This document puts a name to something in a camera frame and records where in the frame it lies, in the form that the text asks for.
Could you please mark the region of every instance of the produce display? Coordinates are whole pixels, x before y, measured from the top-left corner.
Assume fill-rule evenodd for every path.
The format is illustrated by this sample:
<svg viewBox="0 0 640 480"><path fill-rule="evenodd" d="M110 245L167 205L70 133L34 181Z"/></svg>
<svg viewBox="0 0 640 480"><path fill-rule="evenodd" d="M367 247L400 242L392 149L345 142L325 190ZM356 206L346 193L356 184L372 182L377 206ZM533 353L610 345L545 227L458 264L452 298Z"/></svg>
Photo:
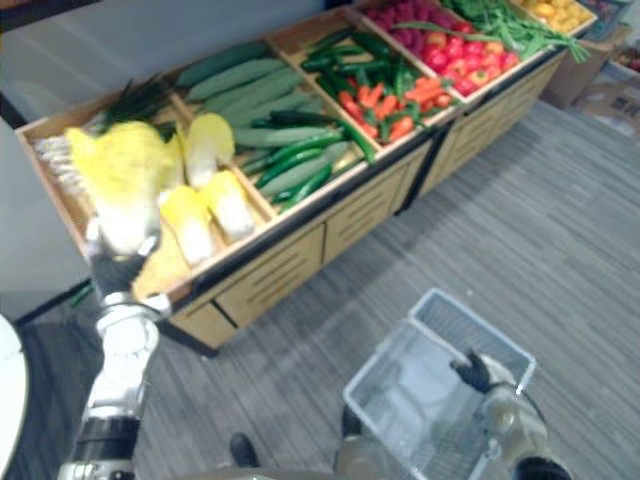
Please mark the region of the produce display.
<svg viewBox="0 0 640 480"><path fill-rule="evenodd" d="M297 88L303 75L270 58L268 49L259 45L265 44L230 49L239 57L226 51L205 59L185 70L176 85L189 87L185 100L199 103L199 111L215 112L231 125L235 145L245 152L238 158L242 170L254 177L263 196L274 205L282 204L282 212L336 178L336 172L342 171L338 165L353 150L351 142L370 163L375 151L353 126L322 115L322 100ZM364 50L351 45L340 54L356 51ZM218 66L221 59L224 69ZM187 152L187 173L189 157Z"/></svg>
<svg viewBox="0 0 640 480"><path fill-rule="evenodd" d="M471 23L435 1L394 2L366 15L464 96L520 62L501 41L478 35Z"/></svg>
<svg viewBox="0 0 640 480"><path fill-rule="evenodd" d="M512 0L552 30L570 33L593 19L576 0Z"/></svg>
<svg viewBox="0 0 640 480"><path fill-rule="evenodd" d="M409 68L373 33L339 30L307 52L300 66L316 75L316 83L383 145L424 126L424 119L454 103L442 79Z"/></svg>

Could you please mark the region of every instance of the wire basket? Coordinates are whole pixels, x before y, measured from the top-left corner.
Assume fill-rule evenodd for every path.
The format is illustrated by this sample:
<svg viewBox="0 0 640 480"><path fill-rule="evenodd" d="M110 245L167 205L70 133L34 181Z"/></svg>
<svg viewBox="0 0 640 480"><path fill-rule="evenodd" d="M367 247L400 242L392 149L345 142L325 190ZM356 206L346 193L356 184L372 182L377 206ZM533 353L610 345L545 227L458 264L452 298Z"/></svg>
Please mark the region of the wire basket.
<svg viewBox="0 0 640 480"><path fill-rule="evenodd" d="M488 457L475 416L483 396L450 367L469 349L507 367L526 387L535 359L439 290L377 349L344 390L347 405L418 480L477 479Z"/></svg>

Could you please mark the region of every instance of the tomato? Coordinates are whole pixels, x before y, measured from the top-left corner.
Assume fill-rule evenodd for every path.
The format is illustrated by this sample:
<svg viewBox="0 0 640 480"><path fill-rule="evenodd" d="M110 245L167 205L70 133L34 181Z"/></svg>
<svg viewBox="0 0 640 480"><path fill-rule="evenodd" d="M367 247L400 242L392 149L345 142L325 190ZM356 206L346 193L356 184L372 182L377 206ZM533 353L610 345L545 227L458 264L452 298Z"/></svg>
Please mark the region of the tomato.
<svg viewBox="0 0 640 480"><path fill-rule="evenodd" d="M470 79L468 78L462 78L460 79L460 81L456 82L453 84L453 86L455 87L456 90L458 90L462 95L464 95L465 97L467 95L472 94L473 92L475 92L478 87L476 86L475 83L473 83Z"/></svg>
<svg viewBox="0 0 640 480"><path fill-rule="evenodd" d="M500 62L502 71L504 72L509 70L510 68L515 67L519 61L520 59L518 58L518 55L516 53L513 53L513 52L503 53L501 57L501 62Z"/></svg>
<svg viewBox="0 0 640 480"><path fill-rule="evenodd" d="M451 105L451 96L447 95L446 93L438 95L433 104L439 108L447 108L449 105Z"/></svg>
<svg viewBox="0 0 640 480"><path fill-rule="evenodd" d="M489 83L489 75L484 70L476 70L467 75L467 80L473 82L476 87L482 87Z"/></svg>
<svg viewBox="0 0 640 480"><path fill-rule="evenodd" d="M484 43L467 42L463 50L466 55L482 55L484 53Z"/></svg>
<svg viewBox="0 0 640 480"><path fill-rule="evenodd" d="M487 42L484 44L487 53L504 53L504 45L500 42Z"/></svg>
<svg viewBox="0 0 640 480"><path fill-rule="evenodd" d="M464 38L458 35L449 35L447 39L448 39L447 46L456 45L460 48L464 46Z"/></svg>
<svg viewBox="0 0 640 480"><path fill-rule="evenodd" d="M435 53L428 60L427 65L433 68L436 72L442 72L449 64L449 57L444 53Z"/></svg>
<svg viewBox="0 0 640 480"><path fill-rule="evenodd" d="M492 65L495 65L496 67L500 68L501 64L502 64L502 57L498 53L488 53L482 59L483 67L490 67Z"/></svg>
<svg viewBox="0 0 640 480"><path fill-rule="evenodd" d="M453 30L460 33L473 33L475 30L473 29L473 25L469 22L458 22L453 26Z"/></svg>
<svg viewBox="0 0 640 480"><path fill-rule="evenodd" d="M464 61L467 64L467 70L470 72L478 70L482 66L482 57L480 55L469 54L464 57Z"/></svg>
<svg viewBox="0 0 640 480"><path fill-rule="evenodd" d="M464 50L460 45L449 44L444 47L444 53L450 60L454 60L456 58L462 58L464 55Z"/></svg>
<svg viewBox="0 0 640 480"><path fill-rule="evenodd" d="M447 46L447 34L444 32L427 32L424 34L425 45L436 45L444 48Z"/></svg>
<svg viewBox="0 0 640 480"><path fill-rule="evenodd" d="M447 70L453 70L462 77L464 77L469 72L467 63L462 58L457 58L449 62L449 65L447 65Z"/></svg>
<svg viewBox="0 0 640 480"><path fill-rule="evenodd" d="M487 68L485 68L485 72L487 72L489 80L493 80L494 78L498 78L500 75L502 75L502 70L497 65L489 65Z"/></svg>

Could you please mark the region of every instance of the wooden produce stand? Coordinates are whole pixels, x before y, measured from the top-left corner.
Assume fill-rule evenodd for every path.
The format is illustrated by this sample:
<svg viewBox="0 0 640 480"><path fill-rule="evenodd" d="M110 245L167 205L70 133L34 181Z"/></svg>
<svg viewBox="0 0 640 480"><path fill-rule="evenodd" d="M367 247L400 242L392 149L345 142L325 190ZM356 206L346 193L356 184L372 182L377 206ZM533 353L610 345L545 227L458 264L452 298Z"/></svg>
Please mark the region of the wooden produce stand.
<svg viewBox="0 0 640 480"><path fill-rule="evenodd" d="M344 25L374 31L361 13L349 7L325 12L297 25L267 35L272 54L292 69L300 69L302 52L310 44ZM389 45L422 71L420 62L394 42ZM535 101L557 68L563 52L541 52L517 69L483 89L471 102L461 103L429 119L427 130L417 128L400 140L383 146L368 137L376 151L375 162L360 162L285 213L279 213L238 167L231 168L245 190L255 231L236 242L227 241L212 225L218 252L190 267L168 229L163 228L161 248L152 255L134 285L138 298L164 292L174 307L161 330L206 355L318 272L325 264L353 246L394 213L408 208L424 194L461 168L473 156L506 132ZM167 72L175 78L183 69ZM322 100L325 113L357 123L304 73L298 87ZM194 109L182 100L180 90L170 96L161 112L185 129L195 118ZM84 230L93 213L91 202L66 193L47 164L40 161L33 142L60 135L65 128L81 126L117 94L17 130L25 151L49 193L74 243L84 252ZM355 152L343 159L350 162Z"/></svg>

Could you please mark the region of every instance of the red vegetable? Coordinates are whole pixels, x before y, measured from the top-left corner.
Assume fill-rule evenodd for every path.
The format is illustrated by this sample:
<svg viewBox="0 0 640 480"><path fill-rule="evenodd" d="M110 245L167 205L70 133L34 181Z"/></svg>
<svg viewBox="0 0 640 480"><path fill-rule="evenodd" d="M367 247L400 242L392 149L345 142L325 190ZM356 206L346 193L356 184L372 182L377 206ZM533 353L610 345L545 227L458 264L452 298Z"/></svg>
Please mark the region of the red vegetable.
<svg viewBox="0 0 640 480"><path fill-rule="evenodd" d="M396 140L404 137L407 133L411 132L411 130L413 130L413 120L411 117L402 117L391 126L389 141L395 142Z"/></svg>

